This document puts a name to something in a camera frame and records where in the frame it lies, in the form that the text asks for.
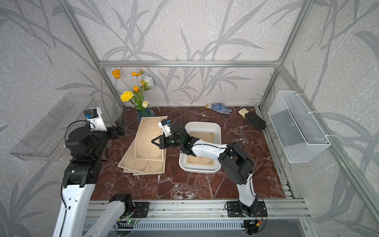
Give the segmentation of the removed stationery sheet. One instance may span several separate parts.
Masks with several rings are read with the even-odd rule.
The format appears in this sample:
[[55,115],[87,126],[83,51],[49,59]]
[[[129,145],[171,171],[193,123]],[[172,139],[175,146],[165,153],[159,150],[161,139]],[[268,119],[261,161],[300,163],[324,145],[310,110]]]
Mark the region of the removed stationery sheet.
[[133,175],[134,176],[141,176],[141,175],[165,173],[165,162],[166,162],[166,158],[164,158],[163,161],[151,161],[149,163],[145,173],[133,172]]
[[133,141],[117,166],[119,168],[128,169],[133,172],[145,174],[150,162],[151,161],[149,160],[136,159],[135,141]]
[[135,157],[137,160],[163,161],[163,150],[153,144],[152,140],[163,135],[159,123],[164,119],[167,119],[167,116],[141,119],[135,138]]

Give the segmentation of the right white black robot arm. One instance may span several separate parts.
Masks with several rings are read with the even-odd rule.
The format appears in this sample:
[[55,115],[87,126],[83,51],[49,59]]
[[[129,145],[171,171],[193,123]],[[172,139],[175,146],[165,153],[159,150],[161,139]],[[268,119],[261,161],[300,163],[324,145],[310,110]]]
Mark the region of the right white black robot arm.
[[190,136],[183,125],[170,125],[166,119],[159,122],[158,126],[163,130],[163,134],[154,138],[153,144],[160,149],[179,147],[186,155],[219,161],[229,179],[237,185],[240,205],[253,206],[256,201],[252,184],[253,160],[237,143],[219,145],[205,142]]

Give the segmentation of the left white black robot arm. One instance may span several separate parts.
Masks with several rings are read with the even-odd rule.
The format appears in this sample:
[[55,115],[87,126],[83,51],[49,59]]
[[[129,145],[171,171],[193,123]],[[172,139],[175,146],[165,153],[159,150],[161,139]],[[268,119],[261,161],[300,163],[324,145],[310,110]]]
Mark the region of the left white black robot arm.
[[102,122],[101,118],[86,119],[81,127],[72,129],[72,122],[66,128],[65,147],[70,150],[72,159],[61,184],[62,204],[53,233],[55,237],[105,237],[118,220],[135,209],[130,194],[113,195],[105,211],[83,234],[89,201],[103,166],[101,157],[110,140],[125,135],[122,123],[105,127]]

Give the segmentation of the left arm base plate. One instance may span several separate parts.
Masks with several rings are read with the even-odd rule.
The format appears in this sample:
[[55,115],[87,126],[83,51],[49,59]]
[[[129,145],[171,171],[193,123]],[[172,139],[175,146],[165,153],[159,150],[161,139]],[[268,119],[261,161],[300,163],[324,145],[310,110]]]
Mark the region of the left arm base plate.
[[127,204],[124,214],[121,216],[125,218],[147,218],[150,203],[147,201],[137,201],[133,204]]

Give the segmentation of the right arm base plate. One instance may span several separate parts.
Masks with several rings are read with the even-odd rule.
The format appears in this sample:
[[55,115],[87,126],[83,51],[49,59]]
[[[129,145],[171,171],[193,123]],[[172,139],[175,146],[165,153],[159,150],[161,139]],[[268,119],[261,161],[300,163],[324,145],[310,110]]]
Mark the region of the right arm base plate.
[[251,206],[240,201],[227,201],[225,209],[228,217],[267,217],[267,208],[263,200],[255,200]]

